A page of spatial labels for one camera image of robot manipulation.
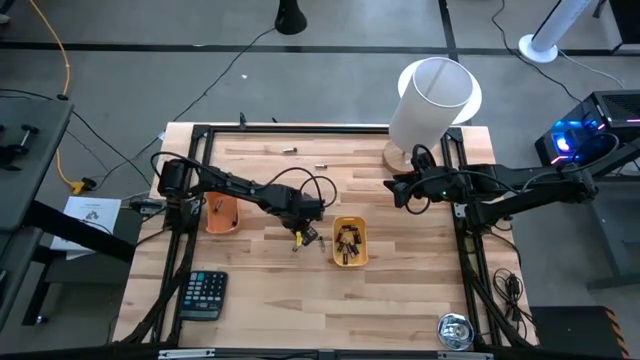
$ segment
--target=calculator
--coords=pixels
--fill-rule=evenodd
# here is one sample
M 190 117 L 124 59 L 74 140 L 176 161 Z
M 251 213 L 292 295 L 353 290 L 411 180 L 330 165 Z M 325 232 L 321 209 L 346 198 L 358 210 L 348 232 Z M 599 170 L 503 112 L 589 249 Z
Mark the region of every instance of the calculator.
M 220 318 L 229 275 L 222 271 L 193 271 L 180 300 L 180 319 L 215 321 Z

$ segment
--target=wooden table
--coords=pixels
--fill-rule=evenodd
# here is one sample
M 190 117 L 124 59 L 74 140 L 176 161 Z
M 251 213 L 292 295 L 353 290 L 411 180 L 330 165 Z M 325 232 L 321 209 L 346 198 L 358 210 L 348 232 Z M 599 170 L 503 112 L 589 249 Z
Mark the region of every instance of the wooden table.
M 193 125 L 170 123 L 162 150 L 187 155 Z M 488 129 L 462 130 L 468 162 L 494 163 Z M 226 303 L 217 322 L 184 322 L 180 346 L 443 349 L 436 334 L 439 318 L 449 312 L 467 314 L 451 208 L 433 204 L 427 213 L 414 216 L 393 207 L 392 194 L 382 185 L 391 178 L 381 156 L 388 140 L 387 135 L 216 134 L 211 164 L 257 182 L 301 166 L 330 177 L 338 187 L 338 201 L 326 210 L 324 221 L 314 224 L 329 239 L 326 253 L 317 242 L 293 253 L 292 235 L 251 203 L 241 202 L 241 230 L 233 235 L 208 234 L 203 217 L 193 270 L 228 272 Z M 298 153 L 282 154 L 287 147 L 297 147 Z M 439 147 L 434 155 L 442 164 Z M 328 168 L 316 170 L 315 164 Z M 297 187 L 306 176 L 290 172 L 278 182 Z M 320 185 L 329 199 L 331 187 L 324 181 Z M 306 190 L 314 192 L 312 186 Z M 158 196 L 155 190 L 152 195 Z M 414 208 L 420 205 L 413 203 Z M 344 269 L 333 262 L 331 226 L 340 215 L 367 221 L 370 260 L 362 268 Z M 157 232 L 161 224 L 160 216 L 146 222 L 140 237 Z M 510 232 L 499 233 L 512 239 Z M 128 335 L 157 298 L 169 237 L 163 234 L 138 248 L 114 339 Z M 491 236 L 484 239 L 490 274 L 504 267 L 522 278 L 513 250 Z M 174 304 L 168 307 L 164 336 Z M 528 311 L 526 294 L 519 304 Z M 478 313 L 487 332 L 483 306 Z M 531 325 L 528 340 L 537 343 Z

